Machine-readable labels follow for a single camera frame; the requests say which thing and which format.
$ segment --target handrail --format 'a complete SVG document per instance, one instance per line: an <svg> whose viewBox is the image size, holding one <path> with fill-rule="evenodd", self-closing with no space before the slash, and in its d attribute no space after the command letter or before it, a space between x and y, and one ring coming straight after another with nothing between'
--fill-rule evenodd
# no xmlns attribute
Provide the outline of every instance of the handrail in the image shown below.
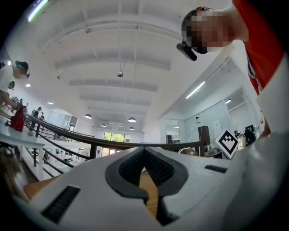
<svg viewBox="0 0 289 231"><path fill-rule="evenodd" d="M27 125L28 127L30 127L33 131L35 131L29 124L26 123L26 125ZM48 141L49 143L53 144L54 146L56 146L56 147L58 147L58 148L60 148L60 149L62 149L62 150L64 150L64 151L66 151L66 152L69 152L69 153L71 153L71 154L74 154L74 155L76 155L76 156L78 156L78 157L81 157L81 158L84 158L84 159L89 159L89 157L87 157L87 156L84 156L84 155L81 155L81 154L79 154L79 153L73 152L73 151L71 151L71 150L69 150L69 149L67 149L67 148L65 148L65 147L62 147L62 146L54 143L53 141L51 141L51 140L47 139L46 137L44 137L43 135L41 135L40 133L38 133L38 135L40 135L43 139L45 139L45 140Z"/></svg>
<svg viewBox="0 0 289 231"><path fill-rule="evenodd" d="M59 173L63 174L64 172L61 171L60 169L56 168L54 165L52 165L51 163L49 163L46 159L44 159L44 162L46 162L46 164L48 164L51 168L55 169L56 171L58 171Z"/></svg>
<svg viewBox="0 0 289 231"><path fill-rule="evenodd" d="M66 164L67 166L69 166L69 167L71 167L71 168L74 167L74 165L69 164L69 163L65 162L64 160L61 160L59 157L53 155L52 153L50 153L49 151L47 151L45 148L44 148L43 150L44 150L45 152L47 152L50 156L52 156L53 158L55 158L56 160L58 160L59 162L61 162L61 163L63 163L63 164Z"/></svg>
<svg viewBox="0 0 289 231"><path fill-rule="evenodd" d="M192 142L192 143L178 143L178 144L150 144L150 143L123 143L123 142L117 142L117 141L108 141L103 139L97 139L97 138L91 138L86 137L78 134L74 134L71 132L64 131L62 129L56 128L55 126L51 126L50 124L43 122L42 120L39 120L27 113L25 113L26 116L28 116L31 120L36 122L37 124L40 124L41 126L44 126L45 128L63 135L69 139L74 139L83 143L88 143L95 146L101 146L103 148L117 148L119 150L128 149L128 148L134 148L134 147L161 147L166 150L176 150L176 149L182 149L187 147L198 147L205 145L205 141L198 141L198 142Z"/></svg>
<svg viewBox="0 0 289 231"><path fill-rule="evenodd" d="M29 116L31 116L32 118L35 118L35 117L33 117L31 114L28 114L28 113L25 113L25 115L26 115L26 116L29 115ZM79 133L79 132L75 132L75 131L70 131L70 130L68 130L68 129L65 129L65 128L62 128L62 127L58 127L58 126L53 125L53 124L49 124L49 123L47 123L46 121L43 121L43 120L42 120L42 122L43 122L43 123L46 123L46 124L48 124L48 125L50 125L50 126L53 126L53 127L55 127L56 129L62 129L62 130L64 130L64 131L68 131L68 132L75 133L75 134L79 134L79 135L83 135L83 136L94 137L93 135L87 135L87 134L84 134L84 133Z"/></svg>
<svg viewBox="0 0 289 231"><path fill-rule="evenodd" d="M28 148L27 148L27 147L25 147L25 148L26 148L27 152L30 154L30 156L34 159L34 157L32 156L32 154L29 152ZM51 174L51 173L50 173L47 169L45 169L44 167L43 167L43 170L44 170L49 176L54 177L54 175Z"/></svg>

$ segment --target person in white shirt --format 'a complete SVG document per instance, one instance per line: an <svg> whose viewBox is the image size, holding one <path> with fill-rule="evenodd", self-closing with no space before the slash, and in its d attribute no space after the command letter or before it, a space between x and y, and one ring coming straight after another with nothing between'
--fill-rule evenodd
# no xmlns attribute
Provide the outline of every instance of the person in white shirt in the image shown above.
<svg viewBox="0 0 289 231"><path fill-rule="evenodd" d="M29 70L28 63L26 62L15 62L15 66L7 65L0 69L0 104L2 101L13 109L19 109L21 104L13 102L7 93L9 88L12 88L12 78L15 79L27 79L30 74L27 74Z"/></svg>

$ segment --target green trees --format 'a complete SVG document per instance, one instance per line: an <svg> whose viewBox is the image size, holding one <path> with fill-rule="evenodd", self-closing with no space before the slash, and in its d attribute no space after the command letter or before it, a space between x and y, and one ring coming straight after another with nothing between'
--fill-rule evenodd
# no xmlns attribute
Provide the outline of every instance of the green trees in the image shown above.
<svg viewBox="0 0 289 231"><path fill-rule="evenodd" d="M113 134L111 141L123 142L124 137L121 134Z"/></svg>
<svg viewBox="0 0 289 231"><path fill-rule="evenodd" d="M104 133L104 140L110 140L112 134L110 132L105 132Z"/></svg>

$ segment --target railing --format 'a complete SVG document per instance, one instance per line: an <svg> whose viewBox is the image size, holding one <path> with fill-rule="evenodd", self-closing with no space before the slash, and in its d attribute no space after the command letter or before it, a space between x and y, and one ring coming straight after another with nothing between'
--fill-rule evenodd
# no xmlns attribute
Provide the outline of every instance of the railing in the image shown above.
<svg viewBox="0 0 289 231"><path fill-rule="evenodd" d="M200 148L201 156L204 153L205 141L192 142L192 143L177 143L177 144L123 143L123 142L116 142L116 141L108 141L108 140L96 139L92 137L86 137L83 135L70 133L69 131L65 131L64 129L60 129L46 122L38 120L29 114L26 114L26 116L28 116L29 119L31 119L32 121L38 124L36 135L39 134L40 126L44 126L46 129L51 130L57 133L58 135L64 136L69 139L77 140L82 143L91 144L91 149L90 149L91 159L95 158L97 146L100 146L103 148L113 148L117 150L124 150L124 149L141 147L141 146L142 147L161 147L163 149L170 150L170 151L191 147L191 148L197 148L196 150Z"/></svg>
<svg viewBox="0 0 289 231"><path fill-rule="evenodd" d="M29 124L29 121L33 121L37 124L37 128L33 129L33 131L35 132L36 137L40 136L41 138L43 138L44 140L48 141L49 143L51 143L52 145L62 149L65 152L68 152L69 155L75 155L77 157L81 157L85 160L89 160L89 159L93 159L96 157L96 147L100 146L103 148L113 148L116 150L124 150L124 149L129 149L129 148L134 148L134 147L161 147L163 149L166 150L179 150L182 148L196 148L196 152L200 153L201 156L203 156L204 153L204 147L206 145L205 141L199 141L199 142L192 142L192 143L178 143L178 144L151 144L151 143L122 143L122 142L115 142L115 141L108 141L108 140L102 140L102 139L96 139L93 136L89 136L89 135L85 135L85 134L80 134L80 133L76 133L76 132L71 132L69 130L63 129L63 128L59 128L57 126L51 125L49 123L46 123L42 120L39 120L37 118L34 118L33 116L25 113L26 117L29 119L28 122L25 122L25 125L32 129L31 125ZM62 147L61 145L59 145L58 143L55 143L52 141L53 140L60 140L58 139L59 137L63 137L65 138L67 141L68 140L74 140L76 142L82 142L82 143L87 143L91 145L91 149L90 149L90 154L89 156L84 156L82 154L73 152L65 147ZM36 167L39 160L37 161L37 155L38 152L36 151L36 149L33 149L33 154L28 150L28 153L30 154L30 156L33 158L33 165ZM63 163L64 165L72 168L74 167L73 164L70 164L66 161L64 161L63 159L61 159L61 157L51 153L50 151L48 151L47 149L43 149L45 154L49 155L50 158L49 160L45 159L45 157L42 157L42 160L45 164L47 164L50 169L48 170L44 165L43 165L43 170L51 177L54 177L55 175L53 175L51 173L51 168L55 171L57 171L60 174L63 174L64 171L60 170L58 167L56 167L55 165L53 165L51 162L52 158L54 160L57 160L61 163Z"/></svg>
<svg viewBox="0 0 289 231"><path fill-rule="evenodd" d="M25 121L29 124L31 121L30 117L27 116ZM74 133L74 134L78 134L78 135L82 135L82 136L86 136L86 137L91 137L91 138L94 137L93 135L87 135L87 134L83 134L83 133L79 133L79 132L70 131L70 130L67 130L67 129L64 129L61 127L57 127L57 126L49 124L45 121L42 121L42 122L46 123L48 125L51 125L51 126L55 127L56 129L61 129L61 130L64 130L64 131L67 131L70 133ZM39 133L41 133L44 137L49 138L49 139L53 139L53 140L66 141L66 142L78 142L79 143L79 141L77 141L77 140L69 139L65 136L61 136L61 135L57 134L56 132L48 130L44 126L41 126L41 128L39 129Z"/></svg>

